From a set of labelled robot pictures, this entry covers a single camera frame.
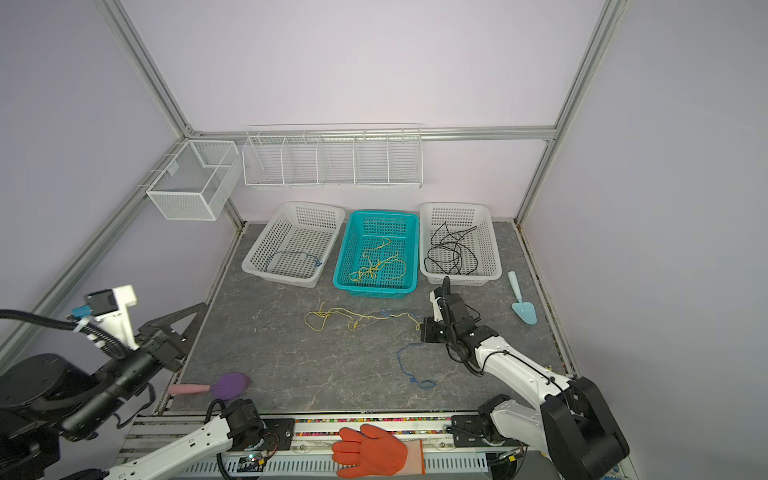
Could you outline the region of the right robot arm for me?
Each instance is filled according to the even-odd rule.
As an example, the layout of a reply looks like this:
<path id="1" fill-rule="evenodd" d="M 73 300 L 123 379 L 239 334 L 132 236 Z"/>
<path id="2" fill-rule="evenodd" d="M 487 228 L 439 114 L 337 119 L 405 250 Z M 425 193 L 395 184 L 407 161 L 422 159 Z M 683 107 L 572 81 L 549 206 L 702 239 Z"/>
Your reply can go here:
<path id="1" fill-rule="evenodd" d="M 630 446 L 598 386 L 557 374 L 522 354 L 479 315 L 448 278 L 430 294 L 425 343 L 442 344 L 470 374 L 492 375 L 517 394 L 499 394 L 478 409 L 491 443 L 517 440 L 547 455 L 564 479 L 600 479 L 630 454 Z"/>

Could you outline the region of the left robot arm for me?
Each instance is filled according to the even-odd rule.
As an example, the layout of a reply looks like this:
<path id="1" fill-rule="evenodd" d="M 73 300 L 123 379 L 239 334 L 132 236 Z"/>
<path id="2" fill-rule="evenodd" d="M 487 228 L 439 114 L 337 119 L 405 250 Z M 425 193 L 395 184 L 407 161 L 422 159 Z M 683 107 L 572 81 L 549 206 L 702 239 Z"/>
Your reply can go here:
<path id="1" fill-rule="evenodd" d="M 131 397 L 152 387 L 163 369 L 176 371 L 191 350 L 208 307 L 191 307 L 151 320 L 128 347 L 86 320 L 59 321 L 4 310 L 4 320 L 92 335 L 109 361 L 93 374 L 56 354 L 29 357 L 1 376 L 1 476 L 41 479 L 60 458 L 60 439 L 93 440 Z M 250 400 L 224 406 L 202 427 L 137 460 L 108 470 L 85 469 L 77 479 L 169 479 L 187 466 L 230 450 L 260 445 L 266 426 Z"/>

